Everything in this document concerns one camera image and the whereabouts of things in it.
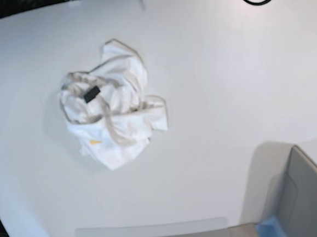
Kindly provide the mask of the white printed t-shirt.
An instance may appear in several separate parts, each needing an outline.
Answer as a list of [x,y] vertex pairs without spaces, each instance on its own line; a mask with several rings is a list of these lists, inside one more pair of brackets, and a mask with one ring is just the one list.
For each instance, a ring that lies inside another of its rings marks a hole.
[[93,70],[66,76],[58,101],[81,155],[116,170],[145,150],[155,130],[168,130],[166,102],[147,86],[141,56],[116,39],[102,47]]

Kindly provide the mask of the grey bin right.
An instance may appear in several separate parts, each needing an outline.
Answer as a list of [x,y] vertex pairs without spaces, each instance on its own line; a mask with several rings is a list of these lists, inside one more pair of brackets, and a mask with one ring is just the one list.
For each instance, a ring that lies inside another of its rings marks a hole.
[[295,144],[259,145],[240,221],[254,224],[260,237],[317,237],[317,163]]

